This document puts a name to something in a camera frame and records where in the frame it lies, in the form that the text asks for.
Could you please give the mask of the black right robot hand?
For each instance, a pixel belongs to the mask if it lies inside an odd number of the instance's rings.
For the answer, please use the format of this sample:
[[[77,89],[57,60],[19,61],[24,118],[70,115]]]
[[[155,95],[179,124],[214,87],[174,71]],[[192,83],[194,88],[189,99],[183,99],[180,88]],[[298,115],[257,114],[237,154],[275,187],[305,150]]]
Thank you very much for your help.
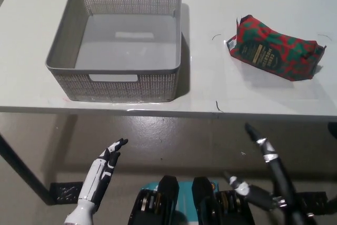
[[[291,211],[300,210],[295,187],[271,142],[248,123],[245,124],[245,130],[251,141],[260,148],[265,164],[271,173],[276,193],[272,194],[256,185],[248,184],[226,171],[223,172],[225,180],[247,202],[265,211],[281,207],[286,207]]]

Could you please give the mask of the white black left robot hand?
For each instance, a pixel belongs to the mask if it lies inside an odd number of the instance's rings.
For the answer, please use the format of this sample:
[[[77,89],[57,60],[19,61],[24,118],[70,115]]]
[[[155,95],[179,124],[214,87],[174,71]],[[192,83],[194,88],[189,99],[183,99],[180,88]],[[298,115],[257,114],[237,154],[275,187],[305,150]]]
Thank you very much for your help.
[[[78,199],[94,203],[98,210],[120,156],[119,149],[128,139],[119,139],[107,147],[92,163]]]

